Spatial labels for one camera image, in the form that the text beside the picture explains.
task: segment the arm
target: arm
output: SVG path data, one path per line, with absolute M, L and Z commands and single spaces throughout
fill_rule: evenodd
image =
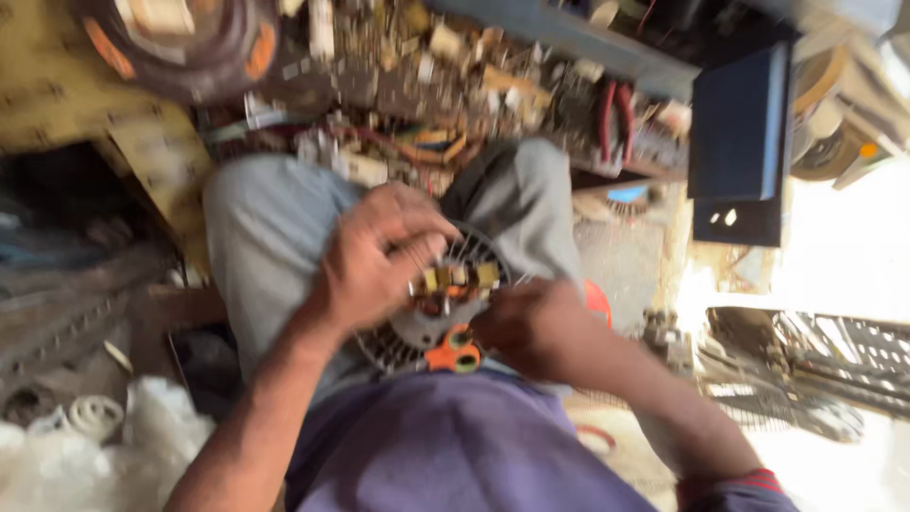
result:
M 446 237 L 457 236 L 430 198 L 403 185 L 374 189 L 346 213 L 313 293 L 177 483 L 166 510 L 270 510 L 329 358 L 350 331 L 402 304 L 408 281 L 440 254 Z
M 471 327 L 484 346 L 532 378 L 629 402 L 645 419 L 655 452 L 680 476 L 725 479 L 762 466 L 733 420 L 591 315 L 570 282 L 534 280 L 502 290 Z

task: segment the leg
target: leg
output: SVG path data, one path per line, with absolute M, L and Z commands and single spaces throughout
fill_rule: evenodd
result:
M 511 269 L 573 280 L 582 289 L 572 237 L 569 158 L 542 138 L 507 142 L 478 156 L 440 201 L 442 212 L 493 239 Z
M 327 169 L 279 155 L 233 162 L 208 184 L 209 258 L 245 379 L 309 295 L 335 219 L 362 194 Z M 357 356 L 356 346 L 339 351 L 319 388 L 360 364 Z

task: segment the pliers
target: pliers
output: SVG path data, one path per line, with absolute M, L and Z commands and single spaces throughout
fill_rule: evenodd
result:
M 601 139 L 601 161 L 612 164 L 610 151 L 610 115 L 613 100 L 620 108 L 620 126 L 625 132 L 625 142 L 622 144 L 622 164 L 629 163 L 632 160 L 632 141 L 634 133 L 634 114 L 632 113 L 632 88 L 629 84 L 620 83 L 616 80 L 607 82 L 607 87 L 603 90 L 603 100 L 601 102 L 601 119 L 600 119 L 600 139 Z

